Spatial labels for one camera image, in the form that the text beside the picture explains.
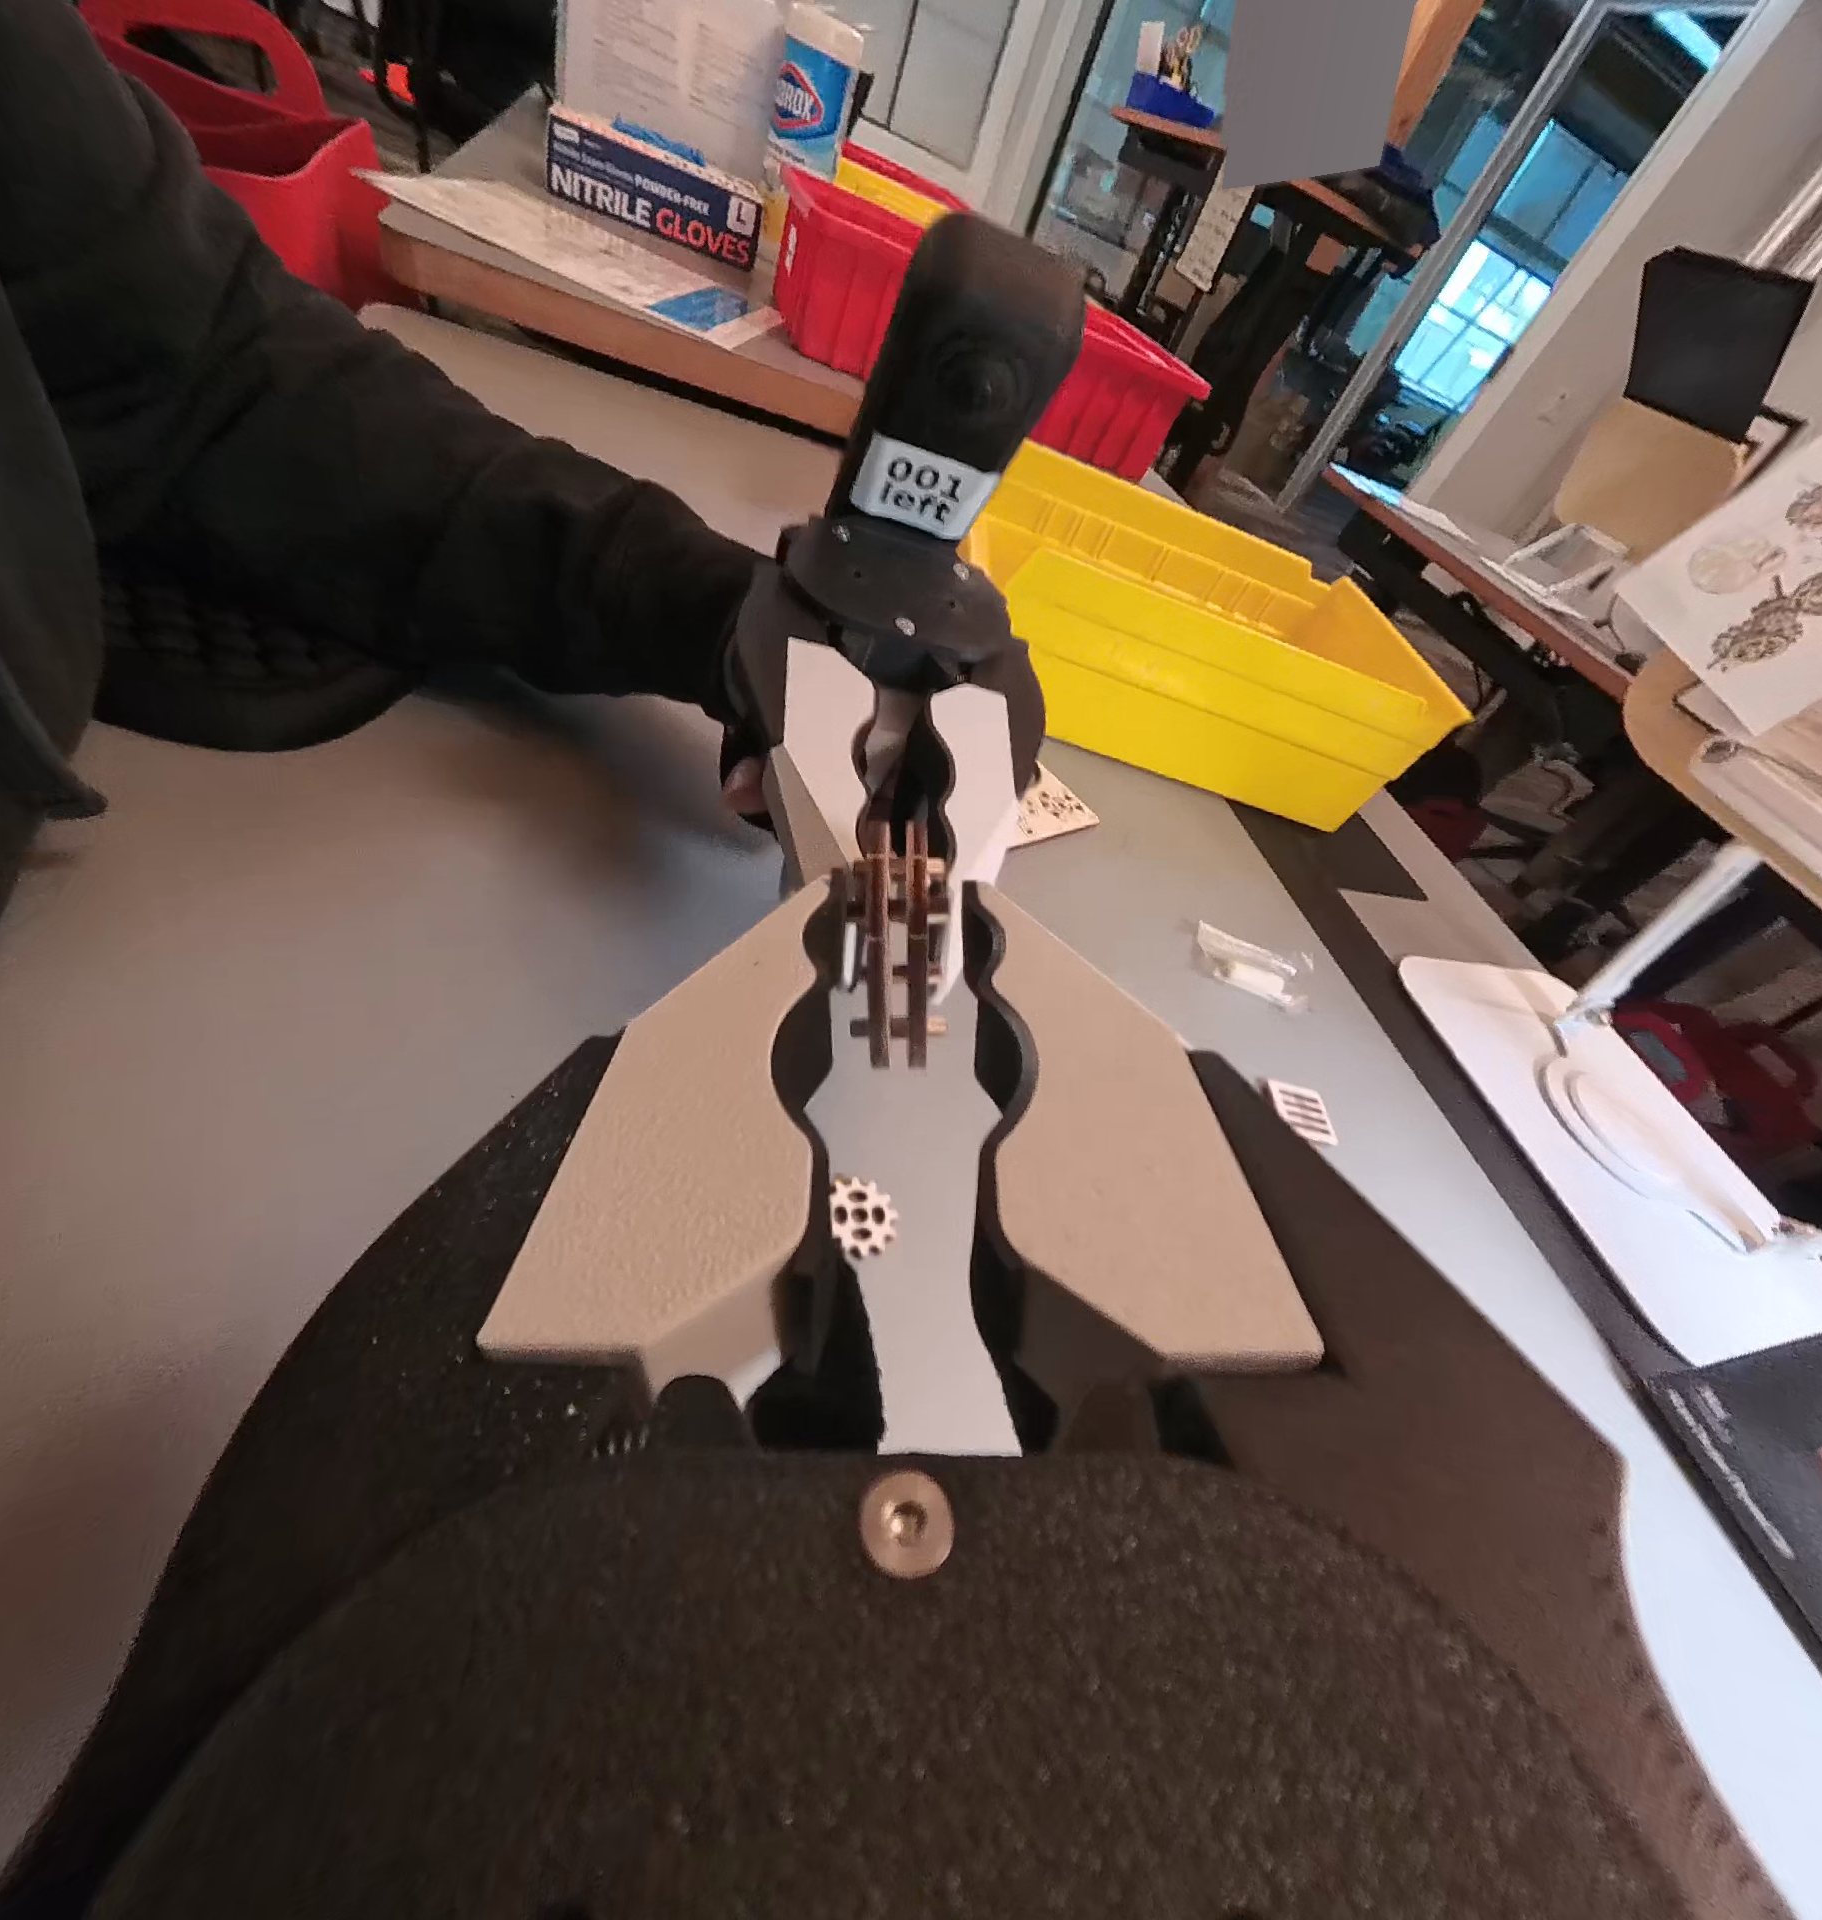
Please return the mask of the black booklet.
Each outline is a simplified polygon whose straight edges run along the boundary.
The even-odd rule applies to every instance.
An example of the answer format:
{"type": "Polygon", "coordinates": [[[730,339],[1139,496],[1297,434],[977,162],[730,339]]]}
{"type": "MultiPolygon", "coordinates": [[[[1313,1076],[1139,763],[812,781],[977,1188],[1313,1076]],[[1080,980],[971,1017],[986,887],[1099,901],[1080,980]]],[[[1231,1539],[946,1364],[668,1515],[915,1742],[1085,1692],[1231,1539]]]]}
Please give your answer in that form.
{"type": "Polygon", "coordinates": [[[1641,1398],[1822,1670],[1822,1333],[1670,1366],[1641,1398]]]}

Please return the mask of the yellow plastic bin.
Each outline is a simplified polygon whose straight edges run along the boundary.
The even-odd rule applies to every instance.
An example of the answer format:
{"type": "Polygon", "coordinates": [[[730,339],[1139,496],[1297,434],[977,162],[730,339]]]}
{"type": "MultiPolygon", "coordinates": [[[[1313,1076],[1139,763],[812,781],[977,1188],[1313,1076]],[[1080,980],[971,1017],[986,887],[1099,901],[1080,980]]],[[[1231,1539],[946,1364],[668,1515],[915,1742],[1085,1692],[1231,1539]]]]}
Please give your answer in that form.
{"type": "Polygon", "coordinates": [[[1045,735],[1334,831],[1471,722],[1353,580],[1025,443],[964,545],[1004,594],[1045,735]]]}

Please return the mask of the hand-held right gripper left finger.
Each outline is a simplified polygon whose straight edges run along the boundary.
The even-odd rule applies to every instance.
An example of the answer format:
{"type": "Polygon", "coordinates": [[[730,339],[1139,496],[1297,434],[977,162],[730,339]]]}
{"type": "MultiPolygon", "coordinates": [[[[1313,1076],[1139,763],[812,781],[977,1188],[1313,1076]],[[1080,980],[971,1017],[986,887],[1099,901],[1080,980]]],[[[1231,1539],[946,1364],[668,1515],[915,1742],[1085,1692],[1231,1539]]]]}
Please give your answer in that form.
{"type": "Polygon", "coordinates": [[[483,1356],[614,1364],[649,1390],[815,1362],[841,1257],[805,1109],[834,1065],[846,923],[846,883],[810,880],[625,1026],[483,1356]]]}

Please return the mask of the wipes canister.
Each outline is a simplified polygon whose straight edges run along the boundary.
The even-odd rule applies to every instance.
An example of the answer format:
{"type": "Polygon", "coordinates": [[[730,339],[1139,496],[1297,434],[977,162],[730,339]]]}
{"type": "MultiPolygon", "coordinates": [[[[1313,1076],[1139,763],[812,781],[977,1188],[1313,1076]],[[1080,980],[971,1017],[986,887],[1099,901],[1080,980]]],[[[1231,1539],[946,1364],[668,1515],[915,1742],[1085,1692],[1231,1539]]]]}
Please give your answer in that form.
{"type": "Polygon", "coordinates": [[[834,180],[850,128],[865,30],[820,5],[788,1],[765,147],[765,183],[779,193],[784,168],[834,180]]]}

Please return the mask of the round wooden table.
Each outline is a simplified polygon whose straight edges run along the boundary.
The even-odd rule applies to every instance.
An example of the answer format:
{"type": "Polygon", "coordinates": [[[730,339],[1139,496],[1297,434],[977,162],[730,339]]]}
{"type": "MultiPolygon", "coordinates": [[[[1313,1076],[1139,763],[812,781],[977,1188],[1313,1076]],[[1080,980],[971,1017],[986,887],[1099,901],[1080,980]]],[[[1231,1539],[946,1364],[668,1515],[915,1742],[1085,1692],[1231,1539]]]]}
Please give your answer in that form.
{"type": "Polygon", "coordinates": [[[1732,747],[1685,707],[1692,669],[1654,654],[1623,699],[1623,726],[1645,765],[1728,836],[1822,908],[1822,804],[1797,775],[1732,747]]]}

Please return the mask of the gear instruction sheet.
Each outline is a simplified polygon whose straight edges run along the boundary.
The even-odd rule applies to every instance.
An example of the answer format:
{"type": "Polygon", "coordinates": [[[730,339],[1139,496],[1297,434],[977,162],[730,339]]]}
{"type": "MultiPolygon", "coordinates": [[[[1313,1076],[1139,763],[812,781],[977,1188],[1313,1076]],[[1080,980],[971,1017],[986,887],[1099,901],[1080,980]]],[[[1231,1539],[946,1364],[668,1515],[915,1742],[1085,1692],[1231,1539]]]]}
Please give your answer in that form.
{"type": "Polygon", "coordinates": [[[1738,732],[1822,703],[1822,431],[1623,575],[1617,600],[1738,732]]]}

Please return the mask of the person's left forearm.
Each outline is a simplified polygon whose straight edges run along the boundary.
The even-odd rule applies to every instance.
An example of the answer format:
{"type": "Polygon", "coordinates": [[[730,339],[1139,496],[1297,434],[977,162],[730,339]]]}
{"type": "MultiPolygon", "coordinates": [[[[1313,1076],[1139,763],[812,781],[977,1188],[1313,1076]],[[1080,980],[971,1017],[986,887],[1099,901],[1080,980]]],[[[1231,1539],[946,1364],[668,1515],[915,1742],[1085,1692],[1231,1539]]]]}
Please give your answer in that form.
{"type": "Polygon", "coordinates": [[[502,669],[544,691],[649,695],[730,725],[752,549],[678,492],[461,390],[287,272],[246,227],[215,303],[172,324],[130,465],[94,507],[169,563],[395,669],[502,669]]]}

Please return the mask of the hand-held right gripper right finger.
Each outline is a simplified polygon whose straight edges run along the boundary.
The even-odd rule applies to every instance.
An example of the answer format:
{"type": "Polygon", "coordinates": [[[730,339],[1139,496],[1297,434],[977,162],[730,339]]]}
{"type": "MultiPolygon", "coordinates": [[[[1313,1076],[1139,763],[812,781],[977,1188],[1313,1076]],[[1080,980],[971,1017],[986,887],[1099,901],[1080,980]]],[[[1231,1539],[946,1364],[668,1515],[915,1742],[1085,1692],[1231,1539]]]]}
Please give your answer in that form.
{"type": "Polygon", "coordinates": [[[1020,1374],[1295,1374],[1325,1340],[1178,1033],[986,883],[964,896],[974,1307],[1020,1374]]]}

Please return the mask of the red plastic bin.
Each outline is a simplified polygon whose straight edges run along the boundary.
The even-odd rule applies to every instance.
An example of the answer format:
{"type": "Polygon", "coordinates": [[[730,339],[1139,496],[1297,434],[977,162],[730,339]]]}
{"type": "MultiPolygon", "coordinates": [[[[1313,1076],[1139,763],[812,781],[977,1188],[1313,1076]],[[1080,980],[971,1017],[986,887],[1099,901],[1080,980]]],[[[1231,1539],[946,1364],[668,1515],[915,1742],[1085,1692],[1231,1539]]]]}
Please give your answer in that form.
{"type": "MultiPolygon", "coordinates": [[[[842,158],[834,180],[799,168],[788,180],[775,255],[780,324],[805,359],[865,378],[923,228],[964,204],[880,157],[842,158]]],[[[1139,481],[1178,414],[1208,391],[1183,359],[1089,300],[1080,355],[1033,440],[1139,481]]]]}

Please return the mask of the punched wooden sheet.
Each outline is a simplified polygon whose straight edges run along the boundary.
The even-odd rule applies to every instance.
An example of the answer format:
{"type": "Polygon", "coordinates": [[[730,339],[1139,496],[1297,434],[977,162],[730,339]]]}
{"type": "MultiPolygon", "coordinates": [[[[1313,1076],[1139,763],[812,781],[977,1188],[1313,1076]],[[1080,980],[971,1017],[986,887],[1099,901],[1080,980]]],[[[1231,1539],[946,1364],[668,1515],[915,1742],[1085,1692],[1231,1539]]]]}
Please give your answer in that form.
{"type": "Polygon", "coordinates": [[[1040,763],[1028,787],[1020,794],[1008,848],[1035,846],[1062,839],[1099,825],[1099,813],[1069,787],[1040,763]]]}

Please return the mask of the grey desk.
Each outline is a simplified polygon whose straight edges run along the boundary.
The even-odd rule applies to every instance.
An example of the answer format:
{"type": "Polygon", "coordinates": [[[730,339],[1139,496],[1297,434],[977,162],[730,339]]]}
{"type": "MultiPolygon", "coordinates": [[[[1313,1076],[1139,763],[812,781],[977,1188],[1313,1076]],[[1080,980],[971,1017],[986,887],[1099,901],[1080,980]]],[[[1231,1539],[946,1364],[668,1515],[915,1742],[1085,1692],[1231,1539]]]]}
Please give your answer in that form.
{"type": "MultiPolygon", "coordinates": [[[[0,923],[0,1869],[59,1784],[256,1393],[332,1283],[582,1040],[773,903],[715,731],[654,700],[418,696],[295,753],[90,731],[108,813],[37,843],[0,923]]],[[[1320,1091],[1332,1164],[1617,1450],[1623,1570],[1671,1709],[1798,1916],[1822,1916],[1822,1676],[1571,1301],[1579,1245],[1499,1165],[1383,965],[1510,957],[1396,804],[1414,897],[1089,753],[1102,817],[1014,897],[1249,1080],[1320,1091]],[[1297,1013],[1194,923],[1308,951],[1297,1013]]]]}

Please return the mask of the black monitor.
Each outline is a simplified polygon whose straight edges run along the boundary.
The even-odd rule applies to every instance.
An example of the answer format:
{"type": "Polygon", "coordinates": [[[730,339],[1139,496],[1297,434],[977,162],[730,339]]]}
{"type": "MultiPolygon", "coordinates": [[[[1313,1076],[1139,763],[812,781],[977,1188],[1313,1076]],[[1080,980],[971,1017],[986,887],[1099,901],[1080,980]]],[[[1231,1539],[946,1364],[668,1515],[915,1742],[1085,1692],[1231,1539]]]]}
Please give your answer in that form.
{"type": "Polygon", "coordinates": [[[1807,315],[1812,278],[1670,249],[1641,267],[1623,396],[1703,434],[1747,436],[1807,315]]]}

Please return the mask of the glove box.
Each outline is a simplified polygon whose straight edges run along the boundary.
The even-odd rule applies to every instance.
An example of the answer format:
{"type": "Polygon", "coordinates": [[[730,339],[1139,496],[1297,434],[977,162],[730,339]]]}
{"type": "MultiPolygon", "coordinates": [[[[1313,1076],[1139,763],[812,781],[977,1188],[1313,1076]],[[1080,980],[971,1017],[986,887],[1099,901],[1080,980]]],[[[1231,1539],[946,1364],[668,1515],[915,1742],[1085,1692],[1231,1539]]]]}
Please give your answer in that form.
{"type": "Polygon", "coordinates": [[[750,272],[762,237],[762,193],[708,164],[694,147],[624,120],[551,105],[544,191],[617,227],[721,267],[750,272]]]}

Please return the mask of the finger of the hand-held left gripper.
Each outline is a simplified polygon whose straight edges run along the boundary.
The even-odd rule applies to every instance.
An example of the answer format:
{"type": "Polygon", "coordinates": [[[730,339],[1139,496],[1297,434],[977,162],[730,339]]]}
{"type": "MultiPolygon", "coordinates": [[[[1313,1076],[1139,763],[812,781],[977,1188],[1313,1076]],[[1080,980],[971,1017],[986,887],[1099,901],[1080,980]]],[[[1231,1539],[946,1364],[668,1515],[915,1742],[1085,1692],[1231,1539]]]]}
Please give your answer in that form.
{"type": "Polygon", "coordinates": [[[842,654],[794,637],[784,654],[780,735],[765,761],[765,804],[783,848],[783,893],[859,860],[871,790],[861,767],[879,689],[842,654]]]}
{"type": "Polygon", "coordinates": [[[998,691],[961,683],[928,696],[911,732],[911,805],[952,888],[995,880],[1020,807],[998,691]]]}

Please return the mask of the wooden gear model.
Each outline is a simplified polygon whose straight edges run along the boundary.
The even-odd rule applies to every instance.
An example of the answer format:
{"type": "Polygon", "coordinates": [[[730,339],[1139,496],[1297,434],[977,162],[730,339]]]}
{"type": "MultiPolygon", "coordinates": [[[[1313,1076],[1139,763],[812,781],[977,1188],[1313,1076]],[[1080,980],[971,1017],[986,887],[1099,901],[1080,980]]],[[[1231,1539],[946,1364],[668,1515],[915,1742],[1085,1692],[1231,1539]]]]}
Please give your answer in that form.
{"type": "Polygon", "coordinates": [[[925,819],[864,825],[841,876],[841,988],[856,993],[850,1037],[875,1068],[923,1071],[946,1033],[939,999],[956,951],[950,861],[925,819]]]}

